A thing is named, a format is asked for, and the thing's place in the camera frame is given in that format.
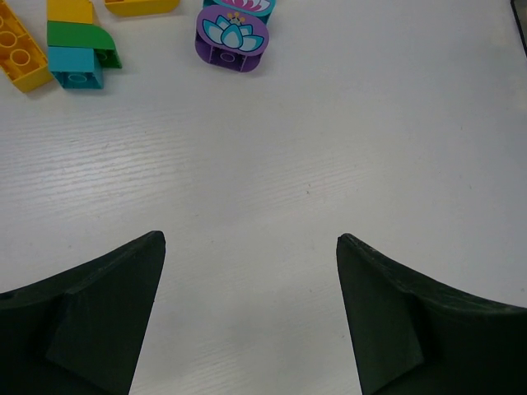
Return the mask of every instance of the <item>wood grain surface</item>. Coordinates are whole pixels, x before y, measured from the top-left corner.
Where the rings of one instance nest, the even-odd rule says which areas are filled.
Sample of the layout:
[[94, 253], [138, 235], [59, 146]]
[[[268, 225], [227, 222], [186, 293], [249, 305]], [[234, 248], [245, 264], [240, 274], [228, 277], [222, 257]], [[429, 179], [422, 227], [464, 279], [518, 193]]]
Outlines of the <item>wood grain surface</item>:
[[[45, 48], [45, 2], [11, 0]], [[350, 232], [527, 306], [527, 62], [507, 0], [280, 0], [249, 75], [194, 52], [201, 4], [123, 20], [102, 92], [0, 78], [0, 292], [167, 240], [132, 395], [360, 393]]]

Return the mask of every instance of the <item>lego duplo brick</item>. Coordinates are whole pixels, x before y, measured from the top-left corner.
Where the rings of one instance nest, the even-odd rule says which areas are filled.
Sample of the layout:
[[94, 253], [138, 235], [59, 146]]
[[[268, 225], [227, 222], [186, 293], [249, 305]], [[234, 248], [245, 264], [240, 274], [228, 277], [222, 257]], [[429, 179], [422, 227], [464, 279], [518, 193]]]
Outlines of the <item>lego duplo brick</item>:
[[64, 89], [103, 89], [102, 67], [94, 49], [49, 47], [49, 70]]
[[48, 0], [48, 21], [99, 25], [96, 10], [89, 0]]
[[118, 16], [141, 16], [173, 11], [180, 0], [105, 0], [108, 11]]
[[218, 5], [199, 13], [196, 30], [199, 57], [238, 72], [254, 70], [269, 42], [267, 26], [259, 18]]
[[48, 46], [94, 49], [103, 68], [122, 68], [114, 39], [99, 26], [48, 21]]
[[48, 71], [48, 59], [3, 0], [0, 0], [0, 67], [22, 92], [53, 80]]
[[213, 5], [228, 7], [244, 14], [258, 17], [267, 24], [276, 6], [276, 0], [204, 0], [203, 8]]

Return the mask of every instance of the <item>curved lego brick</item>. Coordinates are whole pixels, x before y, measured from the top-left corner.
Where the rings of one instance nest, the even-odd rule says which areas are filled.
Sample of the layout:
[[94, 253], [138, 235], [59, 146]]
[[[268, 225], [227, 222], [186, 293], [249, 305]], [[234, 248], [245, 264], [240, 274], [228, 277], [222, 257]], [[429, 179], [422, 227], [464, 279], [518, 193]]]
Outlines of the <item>curved lego brick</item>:
[[122, 68], [114, 39], [102, 27], [48, 21], [48, 46], [91, 48], [104, 68]]
[[180, 0], [105, 0], [108, 11], [118, 16], [164, 14], [179, 4]]
[[2, 394], [127, 395], [164, 260], [151, 232], [0, 294]]
[[0, 68], [24, 93], [53, 80], [48, 59], [3, 0], [0, 0]]
[[527, 309], [441, 284], [351, 235], [337, 262], [363, 395], [527, 393]]
[[99, 25], [90, 0], [48, 0], [48, 21]]

